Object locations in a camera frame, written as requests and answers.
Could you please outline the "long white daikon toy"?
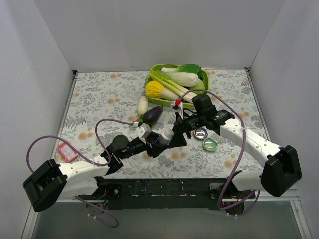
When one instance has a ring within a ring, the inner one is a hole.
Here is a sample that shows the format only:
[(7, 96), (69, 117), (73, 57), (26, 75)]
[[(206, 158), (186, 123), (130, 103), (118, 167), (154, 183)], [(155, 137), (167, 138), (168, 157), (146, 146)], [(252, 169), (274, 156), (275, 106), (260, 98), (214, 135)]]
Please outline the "long white daikon toy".
[(179, 97), (184, 96), (182, 99), (186, 102), (192, 103), (192, 99), (197, 96), (194, 92), (188, 92), (188, 89), (183, 86), (171, 86), (170, 88)]

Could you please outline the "purple eggplant toy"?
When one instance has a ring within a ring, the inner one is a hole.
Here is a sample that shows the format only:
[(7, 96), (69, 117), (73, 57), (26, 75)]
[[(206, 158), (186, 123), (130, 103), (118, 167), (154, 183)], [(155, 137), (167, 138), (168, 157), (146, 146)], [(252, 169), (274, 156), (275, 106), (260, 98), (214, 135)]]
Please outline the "purple eggplant toy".
[(142, 122), (148, 125), (155, 124), (163, 113), (163, 107), (156, 106), (146, 111), (142, 116)]

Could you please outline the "green plastic tray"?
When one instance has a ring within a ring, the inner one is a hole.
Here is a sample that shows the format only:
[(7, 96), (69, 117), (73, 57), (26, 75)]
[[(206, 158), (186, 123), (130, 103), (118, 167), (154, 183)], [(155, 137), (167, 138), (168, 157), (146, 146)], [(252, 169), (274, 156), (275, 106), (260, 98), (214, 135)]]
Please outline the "green plastic tray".
[[(151, 67), (152, 70), (160, 70), (162, 68), (164, 64), (156, 64), (154, 65), (153, 67)], [(205, 90), (209, 90), (209, 83), (210, 83), (210, 79), (209, 79), (209, 74), (203, 70), (201, 68), (201, 74), (202, 74), (202, 80), (204, 82), (204, 85), (205, 85)], [(149, 82), (149, 81), (154, 81), (151, 77), (150, 77), (150, 72), (147, 76), (147, 78), (145, 79), (145, 83), (144, 83), (144, 87), (146, 86), (146, 84)], [(165, 100), (165, 99), (158, 99), (158, 98), (151, 98), (151, 97), (147, 97), (152, 103), (154, 104), (158, 104), (158, 105), (162, 105), (162, 106), (170, 106), (171, 104), (171, 100)], [(189, 103), (189, 102), (186, 102), (184, 100), (183, 101), (183, 104), (185, 107), (187, 108), (190, 108), (190, 109), (194, 109), (194, 104), (193, 103)]]

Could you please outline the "bok choy toy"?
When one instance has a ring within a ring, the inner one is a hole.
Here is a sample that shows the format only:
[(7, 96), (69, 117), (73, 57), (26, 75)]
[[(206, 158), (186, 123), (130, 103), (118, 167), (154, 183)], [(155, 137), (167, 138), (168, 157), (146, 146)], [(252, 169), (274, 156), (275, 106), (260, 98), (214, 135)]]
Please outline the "bok choy toy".
[(180, 66), (164, 64), (160, 70), (155, 71), (183, 87), (195, 86), (198, 80), (202, 80), (201, 67), (196, 64)]

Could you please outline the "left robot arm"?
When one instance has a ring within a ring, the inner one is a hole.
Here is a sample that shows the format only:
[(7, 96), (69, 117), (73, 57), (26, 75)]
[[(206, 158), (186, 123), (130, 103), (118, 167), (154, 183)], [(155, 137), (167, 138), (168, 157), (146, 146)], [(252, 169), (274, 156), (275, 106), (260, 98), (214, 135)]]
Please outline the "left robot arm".
[(149, 133), (129, 141), (124, 135), (117, 135), (106, 150), (94, 159), (78, 162), (57, 163), (45, 161), (24, 181), (23, 188), (36, 212), (42, 212), (58, 199), (79, 195), (91, 195), (95, 199), (105, 196), (106, 187), (99, 182), (106, 175), (118, 171), (122, 160), (141, 152), (155, 158), (172, 148), (173, 139), (164, 134)]

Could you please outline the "white radish toy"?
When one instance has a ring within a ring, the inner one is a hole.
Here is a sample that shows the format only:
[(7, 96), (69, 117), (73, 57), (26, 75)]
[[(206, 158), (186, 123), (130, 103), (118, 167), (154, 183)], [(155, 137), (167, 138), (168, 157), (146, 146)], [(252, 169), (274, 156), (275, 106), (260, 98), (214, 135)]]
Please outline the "white radish toy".
[(138, 102), (138, 107), (137, 107), (137, 111), (138, 111), (138, 114), (140, 115), (139, 117), (139, 120), (134, 120), (132, 122), (132, 127), (133, 128), (137, 128), (139, 127), (141, 124), (143, 124), (142, 122), (142, 116), (143, 114), (149, 110), (149, 102), (148, 102), (148, 99), (145, 97), (145, 96), (142, 96), (140, 99), (139, 99), (139, 102)]

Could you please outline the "blue round pill case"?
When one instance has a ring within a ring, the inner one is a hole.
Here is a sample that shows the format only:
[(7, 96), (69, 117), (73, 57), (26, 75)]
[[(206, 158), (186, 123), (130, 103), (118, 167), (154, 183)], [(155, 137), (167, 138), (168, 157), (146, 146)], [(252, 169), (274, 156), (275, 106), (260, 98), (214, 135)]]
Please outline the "blue round pill case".
[(193, 135), (195, 139), (204, 141), (208, 137), (208, 131), (205, 128), (195, 129)]

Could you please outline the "black base frame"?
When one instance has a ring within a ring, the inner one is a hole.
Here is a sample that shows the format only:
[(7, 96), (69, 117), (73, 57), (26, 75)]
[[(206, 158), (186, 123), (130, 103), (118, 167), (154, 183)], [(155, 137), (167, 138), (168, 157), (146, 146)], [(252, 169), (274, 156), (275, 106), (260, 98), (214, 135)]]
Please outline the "black base frame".
[(217, 210), (225, 178), (105, 179), (96, 178), (97, 189), (80, 193), (84, 200), (108, 203), (109, 210), (184, 209)]

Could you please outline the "yellow napa cabbage toy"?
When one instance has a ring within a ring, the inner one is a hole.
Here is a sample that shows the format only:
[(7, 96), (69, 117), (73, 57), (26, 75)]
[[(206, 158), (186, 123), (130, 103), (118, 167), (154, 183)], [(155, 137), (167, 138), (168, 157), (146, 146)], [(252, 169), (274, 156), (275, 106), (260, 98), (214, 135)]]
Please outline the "yellow napa cabbage toy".
[(177, 100), (179, 95), (165, 87), (163, 84), (157, 81), (149, 81), (145, 86), (145, 94), (151, 98), (162, 98), (165, 100)]

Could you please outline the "white bottle cap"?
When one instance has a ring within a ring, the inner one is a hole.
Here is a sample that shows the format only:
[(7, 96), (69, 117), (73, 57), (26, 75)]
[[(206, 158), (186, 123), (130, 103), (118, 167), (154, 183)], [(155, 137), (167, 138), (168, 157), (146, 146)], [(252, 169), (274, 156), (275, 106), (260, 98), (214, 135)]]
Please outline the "white bottle cap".
[(174, 136), (174, 132), (170, 128), (165, 128), (161, 133), (161, 137), (168, 141), (170, 141), (173, 136)]

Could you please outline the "white blue pill bottle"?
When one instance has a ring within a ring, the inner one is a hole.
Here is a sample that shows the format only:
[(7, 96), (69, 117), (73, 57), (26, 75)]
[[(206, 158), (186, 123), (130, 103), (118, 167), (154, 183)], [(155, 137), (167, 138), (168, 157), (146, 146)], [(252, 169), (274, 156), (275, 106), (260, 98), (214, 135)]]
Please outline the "white blue pill bottle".
[(159, 137), (156, 139), (155, 141), (155, 145), (159, 145), (159, 146), (167, 146), (170, 144), (172, 138), (174, 136), (174, 132), (172, 129), (166, 127), (161, 134), (159, 135)]

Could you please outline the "green cabbage toy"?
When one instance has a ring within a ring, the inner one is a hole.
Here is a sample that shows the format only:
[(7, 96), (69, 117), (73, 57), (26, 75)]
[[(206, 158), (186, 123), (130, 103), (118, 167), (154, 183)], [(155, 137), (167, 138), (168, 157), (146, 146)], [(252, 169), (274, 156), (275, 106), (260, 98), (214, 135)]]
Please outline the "green cabbage toy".
[(205, 90), (205, 85), (202, 80), (198, 80), (197, 84), (195, 86), (189, 87), (190, 90), (193, 90), (193, 93), (200, 95), (203, 94)]

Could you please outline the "floral table mat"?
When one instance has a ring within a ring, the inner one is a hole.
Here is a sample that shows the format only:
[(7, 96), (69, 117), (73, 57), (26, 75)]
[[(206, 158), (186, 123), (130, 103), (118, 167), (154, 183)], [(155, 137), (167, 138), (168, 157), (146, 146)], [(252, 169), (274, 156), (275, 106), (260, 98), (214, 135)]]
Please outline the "floral table mat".
[[(219, 110), (234, 109), (246, 128), (266, 137), (250, 81), (245, 70), (206, 69), (211, 100)], [(146, 71), (79, 73), (61, 137), (81, 152), (78, 160), (94, 158), (103, 146), (123, 134), (136, 138), (130, 123), (139, 117), (138, 102), (144, 94)], [(169, 149), (157, 158), (145, 152), (125, 159), (112, 178), (224, 178), (236, 162), (245, 172), (259, 170), (260, 164), (229, 140), (209, 132), (218, 147), (204, 150), (202, 143), (189, 139), (187, 146)]]

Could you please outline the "green round pill case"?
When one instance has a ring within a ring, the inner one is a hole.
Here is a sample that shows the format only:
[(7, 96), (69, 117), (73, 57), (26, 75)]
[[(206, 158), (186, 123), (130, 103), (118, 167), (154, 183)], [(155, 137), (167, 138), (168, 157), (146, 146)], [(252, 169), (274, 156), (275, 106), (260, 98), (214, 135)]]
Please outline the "green round pill case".
[(214, 152), (218, 148), (218, 144), (214, 139), (206, 138), (202, 143), (202, 147), (208, 152)]

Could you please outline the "green celery stalk toy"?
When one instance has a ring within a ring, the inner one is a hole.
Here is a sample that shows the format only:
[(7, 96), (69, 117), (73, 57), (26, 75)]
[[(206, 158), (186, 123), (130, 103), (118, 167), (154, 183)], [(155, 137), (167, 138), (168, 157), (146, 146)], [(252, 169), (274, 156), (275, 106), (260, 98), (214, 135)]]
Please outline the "green celery stalk toy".
[(162, 85), (164, 85), (165, 87), (167, 87), (168, 89), (170, 89), (174, 93), (178, 94), (179, 96), (182, 96), (184, 93), (186, 93), (188, 91), (187, 88), (179, 85), (178, 83), (175, 83), (174, 81), (172, 81), (168, 77), (165, 77), (152, 69), (149, 69), (149, 71), (150, 71), (150, 77), (153, 80), (161, 83)]

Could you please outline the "pink square pill box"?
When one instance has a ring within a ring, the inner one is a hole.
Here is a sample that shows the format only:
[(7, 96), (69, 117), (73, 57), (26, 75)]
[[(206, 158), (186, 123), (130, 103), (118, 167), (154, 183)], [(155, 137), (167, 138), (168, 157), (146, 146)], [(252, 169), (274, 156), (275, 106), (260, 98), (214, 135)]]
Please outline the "pink square pill box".
[(78, 153), (66, 143), (60, 144), (57, 151), (66, 163), (71, 163), (78, 157)]

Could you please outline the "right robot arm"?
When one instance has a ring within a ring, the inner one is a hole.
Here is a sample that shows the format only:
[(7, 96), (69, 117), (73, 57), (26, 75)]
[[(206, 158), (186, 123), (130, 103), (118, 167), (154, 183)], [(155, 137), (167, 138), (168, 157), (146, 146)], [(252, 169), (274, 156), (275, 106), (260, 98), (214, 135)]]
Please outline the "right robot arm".
[(246, 190), (264, 190), (280, 197), (302, 178), (298, 154), (292, 146), (281, 147), (246, 129), (229, 111), (218, 111), (208, 95), (198, 95), (192, 101), (196, 112), (176, 117), (185, 133), (201, 127), (212, 130), (241, 147), (262, 167), (251, 172), (236, 171), (228, 176), (225, 191), (229, 197), (237, 198)]

